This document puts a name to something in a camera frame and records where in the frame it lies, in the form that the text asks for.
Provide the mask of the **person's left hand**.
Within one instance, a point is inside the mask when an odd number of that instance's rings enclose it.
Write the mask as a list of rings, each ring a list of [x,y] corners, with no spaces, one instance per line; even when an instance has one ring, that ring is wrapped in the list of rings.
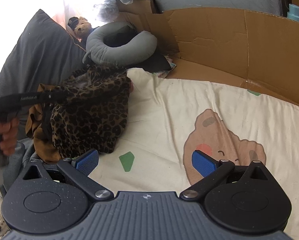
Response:
[[[14,118],[10,122],[0,122],[0,135],[2,141],[0,142],[0,150],[6,156],[10,156],[15,152],[17,144],[19,119]]]

